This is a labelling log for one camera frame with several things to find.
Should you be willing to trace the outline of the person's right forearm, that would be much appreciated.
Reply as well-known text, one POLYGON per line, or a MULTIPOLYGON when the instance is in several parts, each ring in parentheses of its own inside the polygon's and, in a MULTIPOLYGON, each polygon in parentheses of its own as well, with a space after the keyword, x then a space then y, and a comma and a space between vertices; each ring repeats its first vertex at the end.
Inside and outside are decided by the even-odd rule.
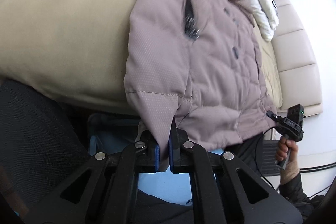
POLYGON ((296 160, 288 162, 286 168, 280 170, 279 194, 301 213, 304 222, 324 199, 323 195, 308 197, 304 193, 301 174, 296 160))

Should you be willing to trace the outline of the person's right hand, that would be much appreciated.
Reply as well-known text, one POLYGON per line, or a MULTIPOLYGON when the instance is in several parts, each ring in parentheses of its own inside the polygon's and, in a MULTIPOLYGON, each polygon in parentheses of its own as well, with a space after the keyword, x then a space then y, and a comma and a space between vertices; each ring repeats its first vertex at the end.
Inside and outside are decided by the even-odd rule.
POLYGON ((278 142, 275 159, 277 161, 283 161, 289 158, 288 163, 292 163, 297 161, 297 156, 298 156, 297 143, 293 140, 287 139, 283 135, 278 142))

